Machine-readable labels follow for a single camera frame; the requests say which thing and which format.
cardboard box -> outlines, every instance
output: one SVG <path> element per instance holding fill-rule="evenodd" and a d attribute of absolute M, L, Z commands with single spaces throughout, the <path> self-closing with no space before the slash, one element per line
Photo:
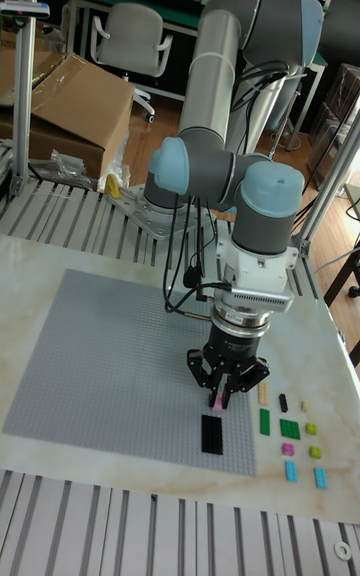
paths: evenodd
<path fill-rule="evenodd" d="M 14 32 L 7 32 L 2 30 L 0 38 L 0 52 L 5 52 L 13 50 L 16 48 L 16 34 Z M 36 52 L 46 52 L 46 51 L 61 51 L 61 50 L 51 50 L 47 49 L 45 42 L 35 36 L 35 51 Z"/>
<path fill-rule="evenodd" d="M 64 59 L 63 54 L 35 52 L 32 86 L 36 87 Z M 0 106 L 12 107 L 14 104 L 15 50 L 6 50 L 0 54 Z"/>
<path fill-rule="evenodd" d="M 360 68 L 343 63 L 326 97 L 326 104 L 334 114 L 351 125 L 360 109 Z"/>
<path fill-rule="evenodd" d="M 327 112 L 325 103 L 323 103 L 323 110 Z M 341 151 L 342 144 L 349 132 L 350 125 L 343 124 L 340 130 L 339 125 L 340 120 L 336 118 L 334 114 L 331 114 L 331 118 L 325 118 L 316 135 L 312 135 L 312 150 L 307 157 L 307 166 L 311 173 L 316 168 L 314 180 L 317 187 L 320 187 L 322 181 L 329 173 L 338 156 L 339 151 Z M 318 161 L 332 140 L 334 142 L 332 143 L 331 147 L 329 147 L 321 163 L 318 165 L 318 167 L 316 167 Z"/>
<path fill-rule="evenodd" d="M 63 57 L 32 92 L 30 158 L 50 160 L 55 149 L 82 159 L 86 175 L 100 178 L 127 132 L 133 94 L 131 83 L 97 65 Z M 11 110 L 2 107 L 0 137 L 11 130 Z"/>

blue joint cap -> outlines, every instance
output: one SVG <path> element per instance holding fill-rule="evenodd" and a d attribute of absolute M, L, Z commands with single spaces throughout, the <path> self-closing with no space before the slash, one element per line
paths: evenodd
<path fill-rule="evenodd" d="M 303 175 L 289 165 L 259 161 L 247 169 L 240 185 L 245 203 L 258 214 L 286 218 L 300 207 Z"/>
<path fill-rule="evenodd" d="M 300 0 L 302 20 L 302 65 L 309 67 L 319 45 L 323 24 L 322 7 L 317 0 Z"/>
<path fill-rule="evenodd" d="M 190 167 L 186 145 L 181 138 L 165 138 L 150 165 L 151 169 L 154 168 L 156 185 L 175 194 L 186 194 L 189 188 Z"/>
<path fill-rule="evenodd" d="M 155 174 L 159 163 L 159 158 L 160 158 L 160 149 L 157 149 L 156 152 L 154 152 L 151 157 L 150 165 L 148 168 L 150 174 Z"/>

pink lego brick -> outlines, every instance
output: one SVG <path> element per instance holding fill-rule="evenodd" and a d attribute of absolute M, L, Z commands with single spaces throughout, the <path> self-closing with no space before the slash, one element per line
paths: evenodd
<path fill-rule="evenodd" d="M 283 454 L 285 456 L 294 456 L 294 445 L 292 443 L 283 443 Z"/>
<path fill-rule="evenodd" d="M 213 410 L 215 412 L 222 412 L 222 392 L 217 393 Z"/>

plastic bag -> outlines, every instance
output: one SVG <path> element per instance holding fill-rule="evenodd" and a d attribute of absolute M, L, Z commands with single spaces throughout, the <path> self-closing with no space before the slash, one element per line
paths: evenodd
<path fill-rule="evenodd" d="M 31 164 L 44 180 L 84 189 L 94 189 L 96 185 L 96 180 L 86 176 L 82 158 L 60 154 L 56 149 L 52 150 L 50 160 L 31 160 Z"/>

workbench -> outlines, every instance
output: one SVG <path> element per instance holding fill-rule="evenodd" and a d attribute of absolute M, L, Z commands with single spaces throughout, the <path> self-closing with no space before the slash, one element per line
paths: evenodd
<path fill-rule="evenodd" d="M 219 236 L 227 236 L 229 229 L 225 221 L 218 221 Z M 8 207 L 0 232 L 2 429 L 64 272 L 75 269 L 160 288 L 166 244 L 148 239 L 131 221 L 124 221 L 105 196 L 39 185 L 33 179 Z M 190 234 L 188 255 L 193 241 Z M 209 280 L 218 270 L 215 249 L 213 245 L 206 250 Z M 259 347 L 259 355 L 266 356 L 271 367 L 270 436 L 259 433 L 257 389 L 250 393 L 258 475 L 251 478 L 1 433 L 0 576 L 45 573 L 40 564 L 54 567 L 47 574 L 105 575 L 113 573 L 121 557 L 121 574 L 168 575 L 178 573 L 180 554 L 187 562 L 181 563 L 179 573 L 186 576 L 341 576 L 349 573 L 349 566 L 337 557 L 334 545 L 344 538 L 353 552 L 351 564 L 360 570 L 359 381 L 306 259 L 299 259 L 289 284 L 296 294 L 294 304 L 287 314 L 274 315 Z M 297 484 L 285 476 L 280 393 L 289 404 L 285 417 L 298 421 L 301 430 L 293 459 Z M 309 403 L 307 413 L 301 411 L 303 400 Z M 308 421 L 318 426 L 316 442 L 304 433 Z M 313 444 L 322 448 L 321 461 L 309 456 Z M 316 487 L 316 462 L 326 469 L 327 490 Z M 160 540 L 154 531 L 156 507 Z M 188 551 L 184 554 L 182 549 L 178 555 L 179 530 Z M 153 570 L 146 571 L 149 556 Z M 241 564 L 245 571 L 234 571 Z M 273 571 L 266 571 L 269 564 Z M 10 571 L 15 567 L 20 571 Z"/>

